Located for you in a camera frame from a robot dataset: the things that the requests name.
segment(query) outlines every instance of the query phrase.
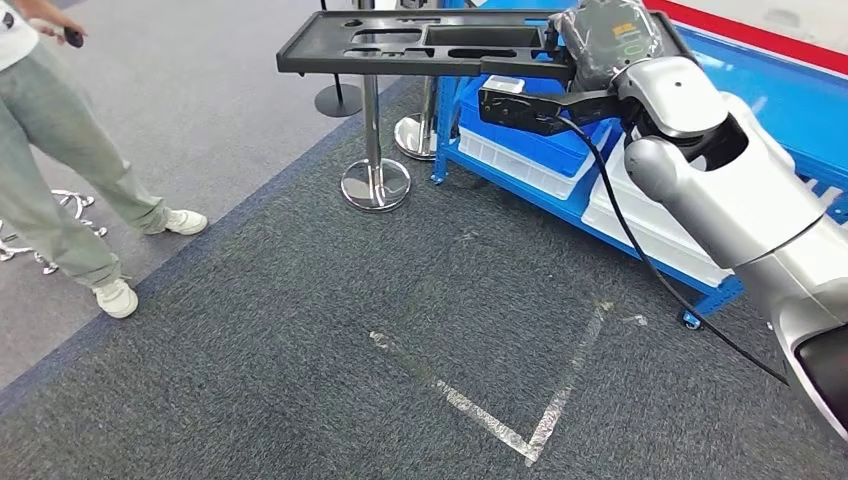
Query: white sneaker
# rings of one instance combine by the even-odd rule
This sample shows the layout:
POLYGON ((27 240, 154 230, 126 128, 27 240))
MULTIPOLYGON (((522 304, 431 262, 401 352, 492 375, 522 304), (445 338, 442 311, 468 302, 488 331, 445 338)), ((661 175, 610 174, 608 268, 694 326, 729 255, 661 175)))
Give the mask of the white sneaker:
POLYGON ((191 210, 170 210, 165 229, 180 235, 195 235, 203 231, 209 220, 191 210))
POLYGON ((138 295, 121 278, 92 290, 97 297, 97 304, 110 317, 127 318, 138 308, 138 295))

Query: red stripe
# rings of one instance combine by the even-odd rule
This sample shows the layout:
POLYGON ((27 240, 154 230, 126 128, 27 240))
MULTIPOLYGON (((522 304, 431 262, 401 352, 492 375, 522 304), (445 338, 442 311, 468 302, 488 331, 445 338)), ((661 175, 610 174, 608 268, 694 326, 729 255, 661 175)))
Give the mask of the red stripe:
POLYGON ((677 22, 848 75, 848 55, 702 12, 669 0, 644 1, 648 8, 664 11, 672 20, 677 22))

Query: black tray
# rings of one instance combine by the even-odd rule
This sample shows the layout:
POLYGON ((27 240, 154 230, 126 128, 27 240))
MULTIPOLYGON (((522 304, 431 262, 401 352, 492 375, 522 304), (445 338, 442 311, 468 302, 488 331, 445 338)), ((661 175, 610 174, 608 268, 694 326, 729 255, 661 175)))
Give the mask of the black tray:
MULTIPOLYGON (((567 56, 539 61, 547 20, 560 10, 442 9, 316 12, 277 53, 291 73, 357 75, 519 75, 567 79, 567 56)), ((692 57, 668 17, 666 54, 692 57)))

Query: hand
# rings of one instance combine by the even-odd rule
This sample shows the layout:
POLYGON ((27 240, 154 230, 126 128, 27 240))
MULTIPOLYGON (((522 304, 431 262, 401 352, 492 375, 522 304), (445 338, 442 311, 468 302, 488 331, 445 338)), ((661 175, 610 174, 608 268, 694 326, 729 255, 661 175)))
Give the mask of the hand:
MULTIPOLYGON (((44 20, 58 27, 70 27, 82 35, 87 35, 85 29, 79 24, 66 17, 61 10, 56 8, 48 0, 17 0, 18 9, 21 11, 27 20, 44 20)), ((56 37, 59 44, 65 43, 65 37, 61 32, 56 32, 47 25, 39 25, 39 22, 34 22, 33 25, 39 32, 56 37)))

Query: white t-shirt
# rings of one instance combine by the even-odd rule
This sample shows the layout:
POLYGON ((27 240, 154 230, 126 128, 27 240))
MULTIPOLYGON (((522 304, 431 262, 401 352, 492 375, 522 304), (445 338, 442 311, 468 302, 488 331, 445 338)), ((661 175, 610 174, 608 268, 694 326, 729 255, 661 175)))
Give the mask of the white t-shirt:
POLYGON ((0 70, 14 65, 38 45, 38 32, 8 3, 0 1, 0 20, 6 12, 15 17, 15 23, 12 28, 6 28, 6 25, 0 22, 0 70))

